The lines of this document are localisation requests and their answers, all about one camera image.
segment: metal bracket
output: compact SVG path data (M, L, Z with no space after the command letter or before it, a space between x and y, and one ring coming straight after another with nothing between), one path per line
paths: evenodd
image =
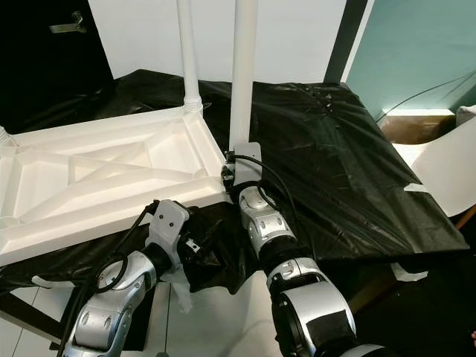
M236 155L246 155L261 161L261 147L258 143L237 144L234 147L234 152ZM259 181L261 179L261 166L238 158L235 162L234 173L235 186L243 182Z
M190 249L192 249L193 253L198 253L198 251L200 249L202 249L202 247L200 247L198 244L195 243L195 241L193 239L188 239L186 242L185 242L186 245L189 246Z
M67 32L80 32L86 33L87 30L83 24L83 15L80 11L74 11L71 14L71 18L74 21L72 24L52 25L50 31L52 33L67 33Z
M180 239L180 231L189 218L190 214L187 209L174 201L164 199L158 204L149 226L146 245L155 243L164 249L170 258L173 271L180 266L177 244Z

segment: black plastic sheet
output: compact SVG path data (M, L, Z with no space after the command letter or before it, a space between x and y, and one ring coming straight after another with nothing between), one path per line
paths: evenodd
M225 151L231 85L200 82L200 93L205 121ZM11 132L44 129L180 106L183 96L181 77L140 70L117 80L113 89L39 113L34 122L0 125ZM255 83L250 140L261 144L263 161L287 183L300 223L295 230L317 261L395 261L414 254L468 248L427 193L403 190L411 182L419 183L418 179L387 142L358 97L341 84ZM266 172L263 177L272 181ZM227 216L227 229L234 230L228 209L212 210L208 227ZM233 214L235 225L239 225L239 213L236 210ZM213 231L204 228L203 232L207 233L200 239L221 244L217 236L210 237ZM112 238L97 239L0 268L1 289L30 285L35 274L47 280L81 279L113 242ZM236 244L219 248L211 245L212 255L215 248L219 256L230 259L219 260L218 265L213 262L209 270L210 266L201 262L199 268L210 275L200 281L197 274L189 275L195 279L192 286L202 289L223 285L233 291L255 270L256 261L248 255L240 258Z

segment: black wire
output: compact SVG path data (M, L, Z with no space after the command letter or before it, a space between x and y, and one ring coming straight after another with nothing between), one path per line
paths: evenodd
M65 349L66 341L69 339L69 334L71 333L71 330L72 330L73 319L77 317L80 309L83 307L83 301L84 301L84 298L87 294L87 291L92 286L97 286L97 276L99 275L99 273L101 273L102 270L104 270L105 264L107 262L110 262L111 257L113 257L115 254L118 253L118 251L122 248L124 243L128 240L128 238L130 238L132 232L140 225L140 223L144 219L145 215L149 212L154 213L155 210L157 209L157 207L158 207L158 201L157 200L154 200L153 203L151 203L150 205L147 205L144 208L144 210L141 212L139 217L135 220L132 227L127 231L127 233L124 235L124 237L122 237L121 240L119 241L119 243L115 246L114 250L110 254L106 255L96 265L92 274L90 274L86 278L85 282L81 286L81 290L78 293L75 302L73 303L73 306L72 306L71 310L69 311L69 315L68 315L68 318L67 318L66 324L65 324L65 331L63 333L63 336L61 338L61 343L60 343L59 348L58 348L57 357L62 357L62 354L63 354L64 349ZM121 271L124 270L124 273L125 273L125 268L126 267L127 267L127 265L124 265L124 261L123 261L123 266L121 267ZM111 289L114 285L115 284L109 284L108 290Z
M291 206L291 211L292 211L292 218L293 218L296 229L298 229L298 221L297 221L298 220L298 215L296 214L295 202L292 199L292 196L291 196L291 193L288 190L288 187L286 186L286 184L284 183L282 178L276 173L276 171L274 171L272 168L270 168L270 166L268 166L267 164L264 164L260 160L252 158L251 156L234 155L233 154L231 157L234 158L234 159L238 158L238 159L248 160L248 161L254 162L257 165L260 165L263 169L267 170L269 173L271 173L277 179L277 181L280 183L280 186L283 188L284 193L286 194L287 200L289 201L289 206Z
M258 192L260 193L261 197L265 200L265 202L266 202L271 208L273 208L274 210L278 210L276 204L275 204L272 200L270 200L269 197L267 197L266 193L264 192L264 189L263 189L262 185L263 185L263 180L259 180L259 181L256 183L256 187L257 187Z
M164 353L167 353L167 340L169 338L169 316L170 316L170 294L172 293L172 283L169 283L169 303L167 304L167 323L165 325Z
M426 89L425 91L421 91L419 93L416 93L414 95L412 95L411 97L408 97L407 99L405 100L402 100L400 103L396 104L395 106L393 106L390 110L388 110L386 113L382 114L380 116L379 119L377 119L376 123L378 123L379 121L381 121L383 118L385 118L385 116L387 116L388 113L390 113L391 111L393 111L394 109L396 109L397 107L401 106L403 103L407 103L409 100L412 100L414 99L415 97L418 97L424 93L428 93L429 91L433 91L434 89L438 89L439 87L443 87L443 86L446 86L447 84L450 84L450 83L453 83L453 82L456 82L458 80L462 80L463 78L470 78L473 74L475 74L476 71L472 71L472 72L469 72L467 74L465 74L464 76L461 76L461 77L458 77L458 78L455 78L453 80L449 80L448 82L444 82L444 83L441 83L441 84L438 84L437 86L433 86L431 88L428 88Z
M116 262L121 261L122 265L120 266L119 274L117 275L117 277L114 278L114 280L110 284L108 284L106 286L103 286L102 288L97 287L97 284L93 284L92 285L92 291L95 294L102 294L102 293L108 292L109 290L114 288L120 282L120 279L122 279L122 277L126 273L127 265L129 264L129 261L127 259L127 255L125 253L121 253L121 252L118 251L118 252L116 252L116 257L118 257L119 259L114 259L113 261L109 260L107 263L105 263L103 265L103 267L101 269L98 269L99 273L97 273L96 276L94 276L93 281L97 282L97 280L99 279L100 274L103 272L103 270L106 267L110 266L111 264L114 264Z

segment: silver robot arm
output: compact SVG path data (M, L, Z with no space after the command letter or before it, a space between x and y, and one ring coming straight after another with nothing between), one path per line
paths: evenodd
M240 156L248 156L248 161L239 160ZM241 189L251 182L241 190L238 204L242 225L267 276L281 353L300 357L395 356L383 346L359 345L344 297L300 246L281 212L268 203L273 203L272 199L258 190L259 145L241 144L228 157L231 165L225 185Z
M121 262L105 267L99 274L99 292L81 309L63 357L120 356L132 313L146 291L156 285L164 272L173 271L180 264L177 243L188 218L187 210L176 202L164 200L158 204L150 223L146 248L129 254L120 280L115 283L123 268Z

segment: floor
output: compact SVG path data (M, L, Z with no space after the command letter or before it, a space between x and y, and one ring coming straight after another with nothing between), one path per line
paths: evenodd
M476 219L463 234L472 246L470 254L441 259L427 278L406 283L355 316L362 343L382 344L406 357L476 356L469 337L476 330ZM145 351L124 351L122 356L156 357L164 351L171 357L280 356L265 281L264 274L257 272L236 295L223 288L195 293L187 314L181 312L169 283L160 283ZM28 288L13 293L59 320L70 292ZM1 357L55 356L49 345L44 338L0 320Z
M59 320L70 289L26 288L14 295ZM167 351L172 357L279 356L274 340L271 301L264 273L253 275L236 295L224 288L191 295L193 308L181 311L178 296L169 283L156 287L149 320L146 349L124 351L123 357L156 357ZM0 319L1 357L53 357L50 341Z

